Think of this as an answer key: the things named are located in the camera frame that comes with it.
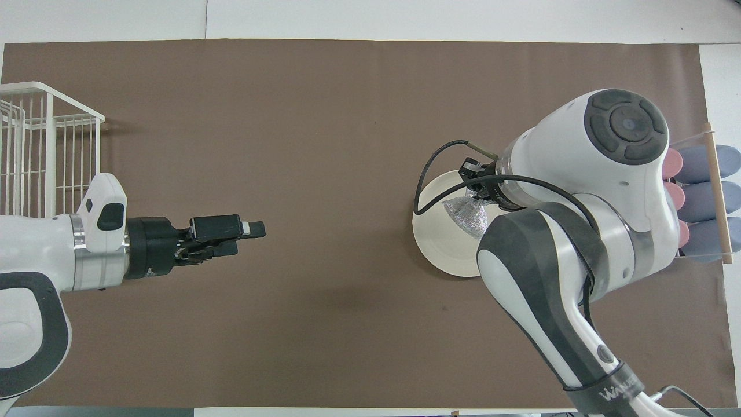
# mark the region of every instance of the wire basket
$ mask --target wire basket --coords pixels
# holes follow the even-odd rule
[[[74,212],[100,172],[104,121],[40,82],[0,85],[0,215]]]

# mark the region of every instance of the robotic arm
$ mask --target robotic arm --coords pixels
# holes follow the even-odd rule
[[[610,89],[563,105],[495,162],[469,158],[460,171],[474,198],[511,211],[479,243],[482,279],[590,416],[678,416],[643,392],[588,310],[589,301],[674,259],[677,213],[661,178],[667,148],[659,110]]]
[[[264,237],[262,222],[236,214],[195,217],[175,229],[164,217],[126,218],[126,194],[111,174],[90,182],[75,214],[0,216],[0,416],[49,378],[70,348],[62,292],[104,289],[237,253]]]

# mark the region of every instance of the round plate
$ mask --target round plate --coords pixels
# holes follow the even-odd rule
[[[461,182],[458,171],[440,175],[422,190],[419,207]],[[452,193],[421,216],[412,214],[412,231],[419,250],[438,269],[458,277],[477,277],[479,267],[476,264],[476,250],[479,248],[479,241],[461,230],[442,206],[443,201],[463,196],[465,188]],[[484,210],[489,223],[495,217],[507,213],[496,204],[490,204]]]

